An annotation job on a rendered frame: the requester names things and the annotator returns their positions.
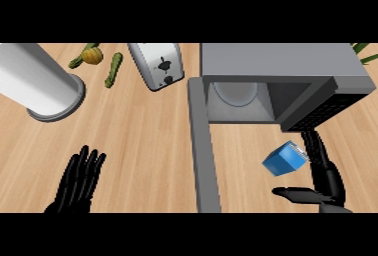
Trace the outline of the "green plant leaves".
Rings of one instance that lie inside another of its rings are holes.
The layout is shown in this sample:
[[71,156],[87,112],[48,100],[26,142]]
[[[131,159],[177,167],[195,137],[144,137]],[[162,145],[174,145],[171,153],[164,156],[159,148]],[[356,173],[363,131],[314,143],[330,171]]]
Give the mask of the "green plant leaves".
[[351,49],[363,65],[378,60],[378,43],[351,43]]

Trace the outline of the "grey microwave door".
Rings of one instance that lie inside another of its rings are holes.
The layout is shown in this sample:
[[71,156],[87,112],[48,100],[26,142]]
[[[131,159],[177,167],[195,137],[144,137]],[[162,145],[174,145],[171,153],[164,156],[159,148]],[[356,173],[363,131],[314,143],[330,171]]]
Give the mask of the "grey microwave door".
[[221,203],[201,77],[187,80],[187,103],[198,212],[220,213]]

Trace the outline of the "white toaster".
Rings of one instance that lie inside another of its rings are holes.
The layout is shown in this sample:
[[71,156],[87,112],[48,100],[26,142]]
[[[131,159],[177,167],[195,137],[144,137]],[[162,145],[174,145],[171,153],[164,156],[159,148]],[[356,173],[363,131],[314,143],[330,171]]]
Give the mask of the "white toaster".
[[127,46],[144,84],[152,92],[184,78],[177,43],[128,43]]

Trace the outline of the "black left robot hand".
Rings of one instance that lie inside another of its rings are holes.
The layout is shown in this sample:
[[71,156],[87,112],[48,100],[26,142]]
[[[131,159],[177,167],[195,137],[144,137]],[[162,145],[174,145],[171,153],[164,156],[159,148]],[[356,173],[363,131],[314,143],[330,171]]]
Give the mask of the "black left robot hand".
[[97,186],[106,154],[88,146],[71,156],[56,191],[54,200],[47,206],[47,214],[87,214]]

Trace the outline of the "green cucumber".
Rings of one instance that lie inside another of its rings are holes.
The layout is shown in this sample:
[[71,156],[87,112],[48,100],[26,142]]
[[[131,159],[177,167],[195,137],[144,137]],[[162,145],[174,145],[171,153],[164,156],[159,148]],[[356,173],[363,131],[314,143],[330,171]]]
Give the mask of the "green cucumber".
[[105,79],[105,87],[106,88],[110,88],[115,83],[115,78],[116,78],[116,73],[118,73],[121,63],[122,63],[122,54],[121,54],[121,52],[116,52],[112,56],[109,74]]

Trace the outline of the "blue milk carton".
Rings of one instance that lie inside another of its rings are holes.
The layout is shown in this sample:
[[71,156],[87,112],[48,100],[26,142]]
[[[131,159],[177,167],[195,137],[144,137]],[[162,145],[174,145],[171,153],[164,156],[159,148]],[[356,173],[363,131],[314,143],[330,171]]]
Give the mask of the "blue milk carton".
[[299,146],[288,141],[268,154],[263,166],[273,176],[280,176],[296,171],[308,160],[307,153]]

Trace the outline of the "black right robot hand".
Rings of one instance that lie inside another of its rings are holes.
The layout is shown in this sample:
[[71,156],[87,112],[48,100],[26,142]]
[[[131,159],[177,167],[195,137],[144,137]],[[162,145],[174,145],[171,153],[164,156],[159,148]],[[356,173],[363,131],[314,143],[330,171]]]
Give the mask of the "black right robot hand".
[[271,193],[286,198],[292,203],[319,204],[344,207],[345,188],[338,168],[329,160],[326,147],[316,130],[301,132],[305,152],[310,161],[314,188],[276,187]]

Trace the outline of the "yellow squash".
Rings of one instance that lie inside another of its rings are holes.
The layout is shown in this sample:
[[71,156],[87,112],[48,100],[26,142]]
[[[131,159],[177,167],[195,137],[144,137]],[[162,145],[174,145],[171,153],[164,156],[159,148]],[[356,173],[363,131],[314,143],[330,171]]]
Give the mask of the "yellow squash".
[[102,62],[103,54],[97,47],[87,49],[82,54],[82,61],[87,64],[97,65]]

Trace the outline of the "grey microwave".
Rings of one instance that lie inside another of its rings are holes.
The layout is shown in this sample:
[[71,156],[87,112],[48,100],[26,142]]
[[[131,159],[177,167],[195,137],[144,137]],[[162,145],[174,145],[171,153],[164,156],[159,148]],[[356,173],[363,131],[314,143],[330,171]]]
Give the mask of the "grey microwave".
[[208,120],[314,129],[375,90],[345,43],[203,43]]

